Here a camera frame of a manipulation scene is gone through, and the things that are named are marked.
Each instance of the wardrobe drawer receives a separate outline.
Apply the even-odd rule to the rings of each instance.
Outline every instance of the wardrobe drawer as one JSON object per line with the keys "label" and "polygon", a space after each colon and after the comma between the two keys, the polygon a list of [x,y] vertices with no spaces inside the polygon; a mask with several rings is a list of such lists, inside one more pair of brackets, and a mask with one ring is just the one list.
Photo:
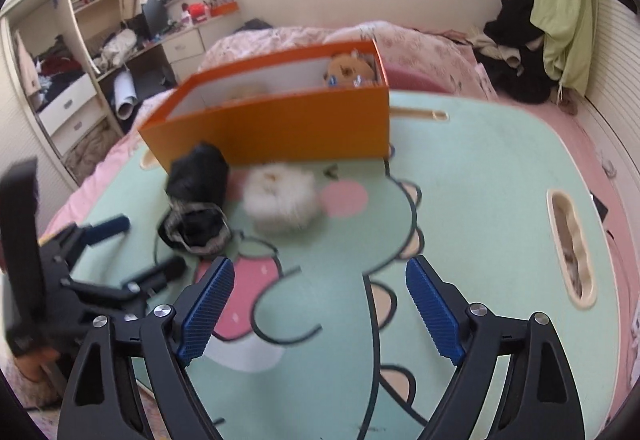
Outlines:
{"label": "wardrobe drawer", "polygon": [[64,155],[103,117],[104,112],[97,98],[87,102],[51,135],[58,153]]}
{"label": "wardrobe drawer", "polygon": [[170,63],[175,63],[176,61],[204,52],[204,47],[200,40],[200,33],[197,30],[191,30],[166,43],[162,43],[162,49]]}
{"label": "wardrobe drawer", "polygon": [[204,54],[200,54],[171,64],[171,68],[174,71],[175,80],[178,81],[178,84],[183,83],[185,80],[187,80],[188,77],[190,77],[190,75],[196,73],[196,70],[198,69],[198,66],[200,66],[203,57]]}
{"label": "wardrobe drawer", "polygon": [[84,74],[42,110],[40,121],[44,129],[47,133],[53,135],[71,115],[82,108],[95,95],[96,91],[94,84],[91,82],[91,77],[88,74]]}

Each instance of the orange box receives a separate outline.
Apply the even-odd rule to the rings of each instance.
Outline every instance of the orange box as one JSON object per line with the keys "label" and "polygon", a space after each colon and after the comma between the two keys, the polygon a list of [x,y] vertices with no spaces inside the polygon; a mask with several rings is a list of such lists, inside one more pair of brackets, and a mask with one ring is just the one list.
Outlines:
{"label": "orange box", "polygon": [[223,3],[222,5],[211,9],[211,17],[224,16],[225,14],[231,14],[236,10],[240,10],[240,7],[235,1],[232,1],[231,3]]}
{"label": "orange box", "polygon": [[[327,88],[323,75],[332,56],[354,50],[377,81]],[[388,84],[370,40],[275,52],[192,75],[140,135],[165,170],[202,141],[233,166],[386,158]]]}

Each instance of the white wardrobe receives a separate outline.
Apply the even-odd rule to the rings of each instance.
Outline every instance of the white wardrobe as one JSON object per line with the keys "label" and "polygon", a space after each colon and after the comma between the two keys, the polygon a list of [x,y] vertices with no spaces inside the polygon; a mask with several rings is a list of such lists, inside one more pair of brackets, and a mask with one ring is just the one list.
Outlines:
{"label": "white wardrobe", "polygon": [[[42,110],[23,88],[15,33],[31,55],[62,35],[84,72]],[[84,46],[70,0],[6,0],[0,10],[0,171],[18,160],[38,159],[38,231],[78,188],[65,157],[99,124],[110,122],[94,67]]]}

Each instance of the mint green rug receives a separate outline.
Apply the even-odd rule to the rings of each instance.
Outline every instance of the mint green rug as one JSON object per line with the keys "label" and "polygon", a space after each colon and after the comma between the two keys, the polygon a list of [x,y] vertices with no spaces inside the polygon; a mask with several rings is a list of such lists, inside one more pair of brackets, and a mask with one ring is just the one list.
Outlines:
{"label": "mint green rug", "polygon": [[[263,236],[237,200],[225,207],[238,231],[226,252],[236,287],[205,355],[188,368],[210,417],[225,440],[417,438],[453,373],[404,285],[406,258],[424,254],[443,280],[495,314],[551,317],[594,438],[614,391],[618,305],[602,227],[569,153],[549,127],[513,108],[402,92],[391,103],[442,110],[449,120],[393,117],[388,162],[303,165],[328,210],[308,229]],[[144,151],[88,218],[124,213],[130,234],[88,251],[75,278],[117,284],[151,265],[166,175],[140,169]],[[591,309],[578,310],[566,292],[549,189],[567,192],[582,221],[598,290]],[[196,276],[190,265],[185,283]],[[171,302],[183,285],[153,304]],[[507,364],[498,362],[474,439],[486,437]],[[141,360],[136,374],[148,384]]]}

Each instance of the metal screw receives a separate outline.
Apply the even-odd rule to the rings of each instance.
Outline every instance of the metal screw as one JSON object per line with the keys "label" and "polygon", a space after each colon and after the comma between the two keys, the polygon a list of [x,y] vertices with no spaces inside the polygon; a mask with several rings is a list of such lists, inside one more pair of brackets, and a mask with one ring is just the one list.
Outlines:
{"label": "metal screw", "polygon": [[106,315],[98,315],[98,317],[94,319],[94,327],[102,328],[108,321],[109,319]]}
{"label": "metal screw", "polygon": [[536,320],[536,322],[539,325],[548,325],[549,324],[549,316],[546,314],[543,314],[542,312],[536,312],[536,314],[533,316],[533,318]]}
{"label": "metal screw", "polygon": [[154,315],[156,317],[164,317],[171,313],[171,307],[169,305],[158,305],[154,308]]}
{"label": "metal screw", "polygon": [[471,303],[470,308],[473,315],[477,315],[478,317],[486,315],[487,309],[482,303]]}
{"label": "metal screw", "polygon": [[129,292],[137,294],[138,292],[140,292],[140,285],[135,281],[131,281],[130,283],[127,283],[127,290],[129,290]]}

